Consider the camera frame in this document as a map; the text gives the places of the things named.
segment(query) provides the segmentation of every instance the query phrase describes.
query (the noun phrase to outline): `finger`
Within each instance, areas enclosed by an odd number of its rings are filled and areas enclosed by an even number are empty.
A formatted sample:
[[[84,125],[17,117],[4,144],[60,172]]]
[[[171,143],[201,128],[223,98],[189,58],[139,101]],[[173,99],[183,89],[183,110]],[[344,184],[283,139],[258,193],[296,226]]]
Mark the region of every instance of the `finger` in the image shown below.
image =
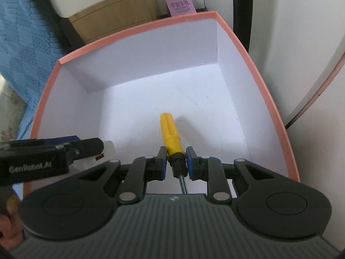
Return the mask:
[[[3,214],[0,214],[0,232],[8,231],[11,229],[11,221],[10,219]]]
[[[16,234],[22,233],[22,224],[19,218],[19,214],[10,215],[11,228],[9,230],[3,230],[2,235],[5,238],[12,238]]]
[[[18,212],[18,207],[20,204],[20,199],[18,198],[17,194],[14,192],[11,197],[8,198],[6,203],[7,211],[10,215],[15,214]]]
[[[0,238],[0,245],[6,250],[11,250],[19,245],[23,241],[22,233],[15,235],[14,237],[7,239],[7,238]]]

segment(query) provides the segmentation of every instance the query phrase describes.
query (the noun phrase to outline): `white wall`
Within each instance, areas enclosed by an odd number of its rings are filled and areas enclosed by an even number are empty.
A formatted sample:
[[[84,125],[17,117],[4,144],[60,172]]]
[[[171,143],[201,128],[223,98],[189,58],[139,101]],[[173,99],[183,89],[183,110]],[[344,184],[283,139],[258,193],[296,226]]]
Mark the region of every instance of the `white wall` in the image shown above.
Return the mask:
[[[325,238],[345,248],[345,66],[289,129],[301,182],[330,200]]]
[[[288,123],[344,52],[345,0],[253,0],[249,53]]]

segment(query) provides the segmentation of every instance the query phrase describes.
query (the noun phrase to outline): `open box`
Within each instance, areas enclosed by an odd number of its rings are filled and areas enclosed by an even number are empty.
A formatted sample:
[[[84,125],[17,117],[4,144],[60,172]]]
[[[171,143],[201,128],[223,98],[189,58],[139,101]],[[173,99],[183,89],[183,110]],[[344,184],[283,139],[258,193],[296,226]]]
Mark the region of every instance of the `open box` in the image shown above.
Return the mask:
[[[61,58],[44,89],[32,138],[78,135],[112,141],[122,163],[156,155],[170,112],[182,146],[224,163],[245,158],[299,180],[277,108],[258,70],[216,12],[158,20]],[[186,178],[190,193],[204,183]],[[148,192],[178,193],[177,179]]]

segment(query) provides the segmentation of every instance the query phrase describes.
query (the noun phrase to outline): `yellow handle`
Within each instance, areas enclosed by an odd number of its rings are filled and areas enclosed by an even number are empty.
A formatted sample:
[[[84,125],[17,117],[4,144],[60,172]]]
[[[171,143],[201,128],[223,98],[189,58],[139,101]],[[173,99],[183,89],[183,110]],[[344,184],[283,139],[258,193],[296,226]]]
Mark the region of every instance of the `yellow handle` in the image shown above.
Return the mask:
[[[181,139],[178,135],[173,116],[170,113],[160,115],[160,128],[165,147],[168,149],[168,158],[175,153],[185,152],[182,150]]]

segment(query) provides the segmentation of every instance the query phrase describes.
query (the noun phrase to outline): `blue textured fabric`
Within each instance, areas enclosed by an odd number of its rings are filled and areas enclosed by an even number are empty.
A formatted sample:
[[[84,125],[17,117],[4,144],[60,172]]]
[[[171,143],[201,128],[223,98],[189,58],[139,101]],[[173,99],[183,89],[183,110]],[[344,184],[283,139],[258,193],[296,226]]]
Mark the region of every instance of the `blue textured fabric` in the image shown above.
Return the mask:
[[[17,138],[28,138],[44,86],[63,50],[33,0],[0,0],[0,73],[27,106]]]

